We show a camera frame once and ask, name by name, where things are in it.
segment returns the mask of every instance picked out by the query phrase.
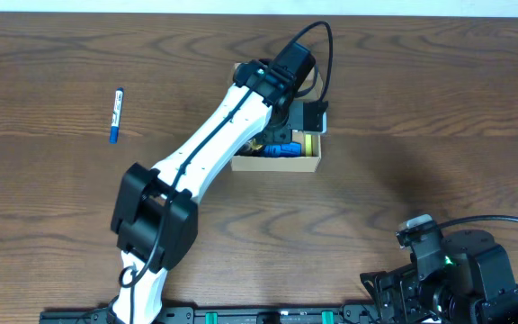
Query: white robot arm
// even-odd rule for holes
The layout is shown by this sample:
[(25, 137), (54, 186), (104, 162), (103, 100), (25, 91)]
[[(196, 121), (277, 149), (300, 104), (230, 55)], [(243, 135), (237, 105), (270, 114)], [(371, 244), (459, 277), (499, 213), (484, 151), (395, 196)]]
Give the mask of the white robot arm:
[[(246, 86), (231, 86), (217, 111), (211, 115), (195, 134), (172, 155), (153, 166), (154, 169), (160, 171), (158, 178), (167, 184), (171, 184), (184, 160), (223, 119), (227, 118), (229, 112), (234, 109), (247, 91), (248, 88)], [(192, 192), (192, 200), (199, 203), (211, 181), (237, 153), (237, 150), (265, 128), (271, 118), (271, 111), (272, 107), (263, 102), (262, 96), (252, 93), (236, 112), (232, 120), (222, 127), (192, 160), (177, 184), (177, 191), (189, 190)], [(123, 259), (124, 267), (134, 266), (137, 271), (145, 265), (142, 260), (131, 252), (121, 251), (121, 258)], [(167, 270), (165, 268), (162, 268), (155, 274), (147, 271), (143, 278), (135, 285), (133, 305), (136, 311), (133, 314), (133, 323), (151, 323), (161, 311), (161, 292), (163, 291), (166, 276)], [(126, 272), (123, 282), (129, 281), (131, 281), (131, 274)], [(130, 291), (131, 288), (121, 288), (119, 298), (113, 304), (113, 312), (124, 323), (131, 323)]]
[[(219, 108), (187, 142), (151, 170), (136, 164), (123, 177), (112, 230), (119, 235), (124, 269), (112, 321), (147, 324), (156, 318), (167, 272), (197, 236), (201, 198), (247, 141), (260, 132), (255, 138), (267, 144), (289, 142), (292, 130), (322, 131), (322, 98), (292, 104), (315, 66), (310, 52), (293, 40), (266, 63), (241, 64)], [(166, 199), (164, 206), (151, 199), (158, 195)]]

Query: yellow object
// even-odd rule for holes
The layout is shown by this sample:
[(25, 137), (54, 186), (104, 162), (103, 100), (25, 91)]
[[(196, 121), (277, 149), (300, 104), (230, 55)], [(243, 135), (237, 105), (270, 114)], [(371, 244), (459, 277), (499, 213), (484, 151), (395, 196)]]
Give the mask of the yellow object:
[(263, 144), (257, 144), (257, 141), (255, 139), (251, 140), (251, 149), (252, 150), (259, 150), (263, 148)]
[(313, 139), (310, 134), (305, 134), (305, 156), (313, 157)]

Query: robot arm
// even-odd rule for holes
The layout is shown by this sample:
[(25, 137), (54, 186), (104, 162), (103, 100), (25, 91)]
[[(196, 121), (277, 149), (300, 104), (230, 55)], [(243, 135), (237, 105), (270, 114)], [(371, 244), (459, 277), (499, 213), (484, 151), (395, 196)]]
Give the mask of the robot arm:
[[(278, 134), (279, 140), (290, 140), (292, 123), (287, 121), (297, 119), (290, 106), (314, 66), (310, 52), (297, 43), (281, 54), (271, 69), (258, 61), (242, 64), (219, 108), (187, 142), (151, 170), (138, 164), (128, 170), (121, 181), (112, 219), (124, 268), (132, 269), (122, 273), (121, 282), (131, 282), (132, 274), (146, 266), (153, 249), (156, 261), (132, 288), (121, 287), (112, 306), (112, 320), (145, 324), (156, 318), (162, 309), (161, 293), (167, 272), (183, 258), (197, 236), (197, 206), (210, 183), (257, 133), (267, 131), (262, 139)], [(249, 89), (254, 91), (247, 96)], [(314, 116), (322, 118), (322, 113)], [(206, 139), (209, 141), (195, 152)], [(193, 152), (195, 155), (188, 161)], [(172, 187), (186, 161), (184, 173)], [(174, 197), (169, 210), (153, 199), (159, 195), (164, 199)], [(156, 242), (160, 224), (163, 232), (161, 241)]]
[[(247, 92), (246, 86), (235, 85), (228, 89), (225, 99), (211, 117), (168, 158), (157, 162), (153, 169), (159, 171), (158, 178), (171, 184), (180, 165), (193, 152), (229, 112), (239, 103)], [(255, 134), (262, 131), (271, 117), (272, 107), (263, 102), (263, 98), (252, 93), (231, 122), (228, 122), (209, 141), (187, 167), (184, 176), (177, 184), (177, 191), (188, 190), (191, 200), (199, 203), (217, 173), (227, 164)], [(135, 267), (139, 271), (145, 263), (132, 252), (121, 251), (124, 267)], [(167, 269), (161, 268), (157, 273), (147, 271), (145, 276), (135, 285), (134, 320), (133, 323), (151, 323), (161, 311), (161, 292), (165, 284)], [(130, 282), (131, 274), (126, 272), (123, 282)], [(118, 300), (113, 304), (113, 312), (119, 320), (130, 323), (131, 288), (121, 288)]]
[(361, 274), (383, 323), (518, 324), (518, 284), (505, 249), (490, 233), (443, 236), (423, 215), (401, 224), (397, 239), (411, 250), (410, 265)]

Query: wire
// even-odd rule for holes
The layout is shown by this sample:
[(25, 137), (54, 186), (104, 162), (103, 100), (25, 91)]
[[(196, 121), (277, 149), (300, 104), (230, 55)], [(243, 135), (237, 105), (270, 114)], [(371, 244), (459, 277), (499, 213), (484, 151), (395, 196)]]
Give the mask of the wire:
[(481, 215), (481, 216), (471, 216), (460, 218), (457, 220), (449, 220), (445, 221), (443, 224), (439, 225), (439, 229), (448, 228), (453, 225), (464, 224), (472, 221), (512, 221), (518, 223), (518, 217), (514, 216), (505, 216), (505, 215)]
[(479, 302), (482, 302), (482, 301), (483, 301), (482, 298), (473, 299), (471, 297), (471, 299), (469, 299), (469, 318), (471, 319), (471, 323), (478, 323), (477, 305), (479, 304)]
[(329, 82), (331, 82), (331, 68), (333, 67), (333, 33), (331, 32), (331, 26), (328, 22), (318, 22), (322, 23), (327, 30), (327, 39), (329, 40), (329, 59), (327, 61), (327, 76), (325, 78), (325, 85), (323, 86), (323, 92), (321, 92), (321, 96), (319, 97), (319, 102), (323, 102), (325, 99), (325, 95), (327, 94), (327, 89), (329, 88)]
[[(227, 124), (231, 119), (233, 119), (233, 116), (235, 116), (235, 114), (239, 111), (239, 109), (245, 103), (247, 98), (265, 80), (265, 78), (271, 72), (272, 68), (275, 66), (275, 64), (279, 60), (281, 60), (281, 57), (289, 50), (289, 48), (295, 42), (297, 42), (299, 40), (299, 38), (301, 38), (303, 35), (305, 35), (308, 31), (312, 30), (313, 28), (315, 28), (315, 27), (317, 27), (319, 25), (324, 25), (325, 26), (325, 28), (327, 30), (327, 37), (328, 37), (328, 40), (329, 40), (329, 60), (328, 60), (326, 82), (325, 82), (325, 87), (323, 89), (323, 92), (321, 93), (321, 96), (319, 97), (319, 101), (323, 101), (323, 99), (325, 98), (326, 92), (327, 92), (327, 88), (329, 87), (329, 80), (331, 79), (331, 67), (332, 67), (332, 64), (333, 64), (333, 33), (331, 32), (331, 26), (329, 25), (328, 22), (319, 21), (319, 22), (311, 23), (309, 26), (303, 28), (300, 32), (298, 32), (297, 35), (295, 35), (287, 43), (287, 45), (285, 45), (285, 47), (279, 52), (279, 54), (277, 54), (277, 56), (271, 62), (269, 62), (269, 65), (267, 66), (267, 69), (265, 70), (265, 73), (263, 73), (253, 83), (253, 85), (249, 88), (249, 90), (247, 90), (245, 95), (241, 98), (239, 103), (237, 103), (235, 108), (233, 108), (231, 110), (231, 112), (229, 112), (227, 117), (225, 117), (223, 119), (223, 121), (221, 121), (219, 123), (219, 125), (193, 150), (193, 152), (189, 155), (189, 157), (187, 157), (184, 160), (184, 162), (179, 166), (179, 170), (177, 171), (177, 175), (175, 176), (173, 184), (171, 185), (171, 187), (173, 189), (175, 189), (177, 187), (177, 184), (179, 183), (179, 178), (181, 178), (181, 176), (185, 174), (185, 170), (187, 169), (187, 166), (189, 166), (189, 164), (191, 164), (191, 161), (193, 160), (193, 158), (195, 158), (197, 153), (199, 153), (199, 151), (201, 149), (203, 149), (203, 147), (213, 138), (213, 136), (215, 136), (215, 134), (217, 134), (221, 130), (221, 128), (223, 126), (225, 126), (225, 124)], [(167, 199), (165, 200), (165, 204), (163, 206), (164, 210), (166, 212), (169, 212), (170, 205), (173, 202), (173, 199), (174, 199), (174, 196), (171, 196), (171, 195), (167, 196)], [(159, 227), (157, 228), (157, 234), (156, 234), (155, 239), (154, 239), (153, 247), (151, 248), (151, 253), (149, 254), (149, 257), (147, 258), (147, 261), (146, 261), (145, 265), (143, 266), (143, 268), (141, 268), (141, 270), (139, 270), (137, 276), (135, 276), (135, 278), (133, 278), (129, 283), (123, 283), (122, 279), (121, 279), (123, 276), (120, 275), (120, 286), (122, 288), (130, 288), (130, 287), (134, 286), (135, 284), (137, 284), (139, 282), (139, 280), (141, 280), (141, 278), (143, 278), (143, 275), (145, 275), (145, 273), (147, 272), (149, 267), (151, 267), (151, 264), (155, 260), (155, 254), (156, 254), (156, 251), (157, 251), (157, 247), (159, 246), (159, 241), (161, 240), (161, 235), (163, 234), (163, 228), (165, 227), (165, 221), (164, 220), (165, 219), (163, 219), (162, 221), (159, 222)]]

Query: green connector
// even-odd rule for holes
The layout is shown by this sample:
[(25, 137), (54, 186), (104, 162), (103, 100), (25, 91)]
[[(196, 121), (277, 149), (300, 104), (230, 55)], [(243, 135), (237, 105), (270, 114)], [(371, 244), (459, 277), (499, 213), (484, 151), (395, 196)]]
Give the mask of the green connector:
[(332, 311), (326, 310), (321, 312), (321, 317), (323, 318), (323, 324), (335, 324)]
[(206, 313), (205, 324), (217, 324), (217, 313)]

